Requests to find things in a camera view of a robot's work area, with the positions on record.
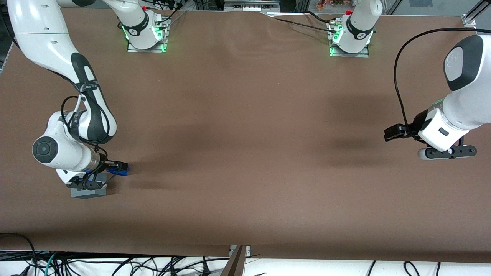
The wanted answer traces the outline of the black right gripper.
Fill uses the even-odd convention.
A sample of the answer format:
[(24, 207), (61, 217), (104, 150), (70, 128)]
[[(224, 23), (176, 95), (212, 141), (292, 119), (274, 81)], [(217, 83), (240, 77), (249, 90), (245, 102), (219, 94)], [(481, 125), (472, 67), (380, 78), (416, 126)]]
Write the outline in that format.
[(118, 171), (128, 171), (129, 165), (122, 161), (107, 161), (107, 155), (100, 155), (100, 161), (96, 168), (93, 170), (93, 180), (96, 180), (97, 175), (104, 171), (106, 162), (106, 169), (116, 169)]

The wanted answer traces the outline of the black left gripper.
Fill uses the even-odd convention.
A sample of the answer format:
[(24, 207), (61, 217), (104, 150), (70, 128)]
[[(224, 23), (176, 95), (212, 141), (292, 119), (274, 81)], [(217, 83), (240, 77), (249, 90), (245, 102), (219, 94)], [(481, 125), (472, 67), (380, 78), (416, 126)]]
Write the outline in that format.
[(414, 140), (422, 140), (422, 138), (419, 136), (419, 131), (422, 129), (426, 121), (427, 114), (428, 110), (419, 112), (408, 127), (405, 124), (399, 124), (398, 126), (386, 128), (384, 130), (384, 141), (389, 142), (391, 140), (401, 138), (403, 135), (408, 135), (409, 138), (413, 138)]

